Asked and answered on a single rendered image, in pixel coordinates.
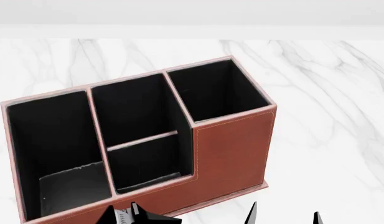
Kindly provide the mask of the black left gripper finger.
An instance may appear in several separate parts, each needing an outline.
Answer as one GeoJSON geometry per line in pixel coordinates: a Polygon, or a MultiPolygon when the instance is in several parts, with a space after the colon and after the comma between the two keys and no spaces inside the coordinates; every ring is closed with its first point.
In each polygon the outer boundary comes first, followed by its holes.
{"type": "Polygon", "coordinates": [[[131,216],[133,224],[144,224],[146,221],[146,212],[136,203],[131,203],[131,216]]]}
{"type": "Polygon", "coordinates": [[[117,224],[115,209],[112,205],[105,210],[96,224],[117,224]]]}

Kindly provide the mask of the black book with white pages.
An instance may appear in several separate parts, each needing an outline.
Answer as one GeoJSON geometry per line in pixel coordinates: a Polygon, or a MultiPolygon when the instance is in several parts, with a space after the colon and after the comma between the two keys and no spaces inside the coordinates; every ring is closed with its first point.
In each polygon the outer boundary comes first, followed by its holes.
{"type": "Polygon", "coordinates": [[[115,210],[117,224],[182,224],[180,218],[172,218],[164,215],[141,211],[135,214],[131,209],[115,210]]]}

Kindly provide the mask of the brown leather desk caddy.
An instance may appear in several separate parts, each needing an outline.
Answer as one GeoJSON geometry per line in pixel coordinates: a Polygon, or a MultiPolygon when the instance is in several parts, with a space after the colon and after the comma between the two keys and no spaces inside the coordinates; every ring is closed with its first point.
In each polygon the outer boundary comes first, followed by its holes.
{"type": "Polygon", "coordinates": [[[234,57],[2,102],[21,224],[177,216],[267,186],[276,103],[234,57]]]}

